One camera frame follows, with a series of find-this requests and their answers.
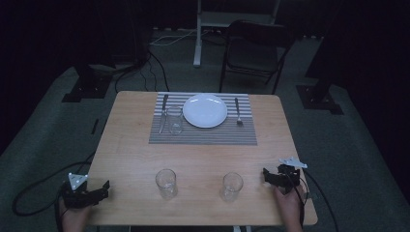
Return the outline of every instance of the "stand base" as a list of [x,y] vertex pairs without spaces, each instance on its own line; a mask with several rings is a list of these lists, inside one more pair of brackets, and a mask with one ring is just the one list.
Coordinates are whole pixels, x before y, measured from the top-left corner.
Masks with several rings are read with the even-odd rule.
[[321,109],[329,110],[332,114],[343,115],[343,111],[340,108],[340,105],[336,104],[332,99],[332,96],[328,93],[322,102],[312,101],[311,92],[313,86],[307,85],[297,85],[296,89],[298,90],[299,97],[301,98],[302,104],[305,109]]
[[99,77],[91,88],[81,88],[80,80],[76,82],[72,91],[66,94],[61,102],[81,102],[82,99],[103,99],[109,87],[112,76]]

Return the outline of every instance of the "striped placemat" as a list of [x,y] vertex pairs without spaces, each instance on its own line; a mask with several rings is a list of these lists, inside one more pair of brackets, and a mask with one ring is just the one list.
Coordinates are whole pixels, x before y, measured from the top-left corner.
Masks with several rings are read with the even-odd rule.
[[[212,93],[212,95],[222,99],[227,106],[228,114],[223,123],[214,128],[202,129],[191,125],[184,118],[183,131],[177,135],[169,132],[167,123],[165,123],[162,133],[159,134],[162,99],[165,94],[168,94],[166,107],[172,105],[183,107],[187,99],[198,93],[158,92],[153,125],[151,127],[150,144],[257,145],[249,96],[247,94]],[[239,101],[241,119],[244,122],[242,127],[236,125],[238,115],[235,98],[238,98]]]

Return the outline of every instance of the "black chair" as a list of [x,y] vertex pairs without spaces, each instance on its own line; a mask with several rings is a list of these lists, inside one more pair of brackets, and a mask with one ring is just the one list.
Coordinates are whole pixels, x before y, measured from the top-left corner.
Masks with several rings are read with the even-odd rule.
[[284,58],[295,39],[282,25],[236,20],[227,28],[226,47],[220,72],[220,92],[227,71],[267,77],[265,84],[277,73],[275,93]]

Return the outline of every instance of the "white plate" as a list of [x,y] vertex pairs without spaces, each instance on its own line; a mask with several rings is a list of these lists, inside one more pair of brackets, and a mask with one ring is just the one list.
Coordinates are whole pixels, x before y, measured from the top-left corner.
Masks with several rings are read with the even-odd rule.
[[184,117],[199,128],[212,128],[221,124],[228,114],[225,102],[211,94],[190,97],[183,107]]

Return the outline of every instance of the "person's hand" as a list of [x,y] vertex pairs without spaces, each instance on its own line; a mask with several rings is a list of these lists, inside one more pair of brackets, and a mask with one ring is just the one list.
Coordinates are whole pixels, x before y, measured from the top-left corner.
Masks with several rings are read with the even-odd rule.
[[60,201],[60,219],[64,232],[81,232],[87,224],[92,206],[82,209],[67,209],[64,201]]
[[[304,195],[304,190],[301,186],[297,186],[296,189]],[[302,225],[300,223],[301,213],[301,200],[299,199],[296,190],[292,189],[287,194],[283,194],[278,187],[274,186],[274,196],[278,202],[280,215],[287,232],[300,232]]]

